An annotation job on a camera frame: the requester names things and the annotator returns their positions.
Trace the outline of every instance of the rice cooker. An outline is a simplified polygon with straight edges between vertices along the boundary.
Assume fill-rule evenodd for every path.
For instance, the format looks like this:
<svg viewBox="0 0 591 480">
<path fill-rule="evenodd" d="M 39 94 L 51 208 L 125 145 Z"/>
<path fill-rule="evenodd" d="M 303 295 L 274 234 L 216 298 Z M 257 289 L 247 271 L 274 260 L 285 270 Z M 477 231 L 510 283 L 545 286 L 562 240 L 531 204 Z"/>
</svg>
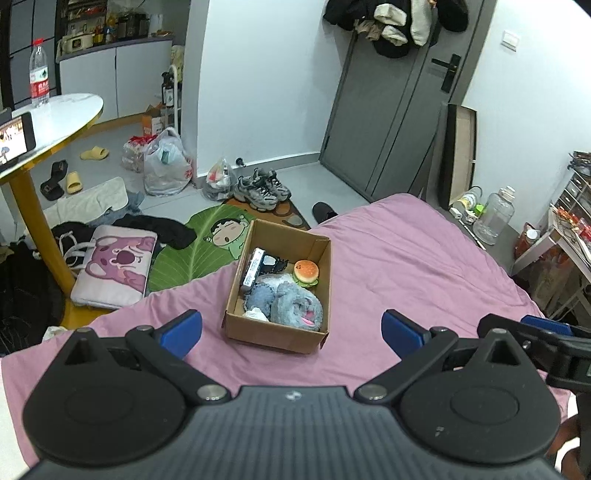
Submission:
<svg viewBox="0 0 591 480">
<path fill-rule="evenodd" d="M 91 48 L 93 45 L 92 38 L 92 33 L 84 33 L 73 37 L 67 35 L 62 39 L 62 49 L 64 53 L 74 53 L 85 48 Z"/>
</svg>

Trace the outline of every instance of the green leaf rug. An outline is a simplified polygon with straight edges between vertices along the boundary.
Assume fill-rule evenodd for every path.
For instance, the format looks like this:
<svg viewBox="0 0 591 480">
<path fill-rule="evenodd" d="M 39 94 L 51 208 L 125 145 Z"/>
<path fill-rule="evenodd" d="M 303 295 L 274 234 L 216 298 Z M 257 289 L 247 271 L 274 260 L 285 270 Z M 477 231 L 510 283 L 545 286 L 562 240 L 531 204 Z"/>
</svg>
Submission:
<svg viewBox="0 0 591 480">
<path fill-rule="evenodd" d="M 197 239 L 182 250 L 165 247 L 148 276 L 150 291 L 189 283 L 237 260 L 254 217 L 234 205 L 210 207 L 196 213 L 187 226 Z"/>
</svg>

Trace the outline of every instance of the burger toy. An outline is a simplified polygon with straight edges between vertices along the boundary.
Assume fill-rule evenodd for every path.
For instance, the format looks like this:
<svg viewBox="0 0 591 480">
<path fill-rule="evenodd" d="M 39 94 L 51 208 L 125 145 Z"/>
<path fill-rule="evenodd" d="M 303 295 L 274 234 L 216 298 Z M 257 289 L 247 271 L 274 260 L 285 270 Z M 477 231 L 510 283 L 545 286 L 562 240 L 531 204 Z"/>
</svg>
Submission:
<svg viewBox="0 0 591 480">
<path fill-rule="evenodd" d="M 295 282 L 304 288 L 313 287 L 318 283 L 318 265 L 310 260 L 300 260 L 294 265 L 293 277 Z"/>
</svg>

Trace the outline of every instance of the white cabinet door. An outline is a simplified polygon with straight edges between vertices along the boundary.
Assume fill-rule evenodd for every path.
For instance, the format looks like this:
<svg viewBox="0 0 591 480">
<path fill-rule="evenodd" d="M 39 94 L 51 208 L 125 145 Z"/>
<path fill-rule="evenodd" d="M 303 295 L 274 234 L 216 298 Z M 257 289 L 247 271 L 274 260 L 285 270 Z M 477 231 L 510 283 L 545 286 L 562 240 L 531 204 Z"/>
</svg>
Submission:
<svg viewBox="0 0 591 480">
<path fill-rule="evenodd" d="M 59 65 L 63 94 L 95 93 L 104 103 L 97 123 L 117 118 L 115 48 L 62 60 Z"/>
<path fill-rule="evenodd" d="M 162 74 L 170 66 L 172 41 L 117 47 L 119 116 L 143 113 L 162 98 Z"/>
</svg>

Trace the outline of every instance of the phone screen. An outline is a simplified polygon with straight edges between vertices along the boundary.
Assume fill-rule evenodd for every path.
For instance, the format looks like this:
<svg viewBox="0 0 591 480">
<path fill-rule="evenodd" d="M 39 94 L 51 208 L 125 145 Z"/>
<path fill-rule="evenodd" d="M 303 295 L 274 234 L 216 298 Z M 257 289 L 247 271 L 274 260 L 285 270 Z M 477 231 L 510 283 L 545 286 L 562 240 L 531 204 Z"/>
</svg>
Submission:
<svg viewBox="0 0 591 480">
<path fill-rule="evenodd" d="M 27 152 L 25 131 L 21 117 L 15 118 L 0 127 L 0 165 Z"/>
</svg>

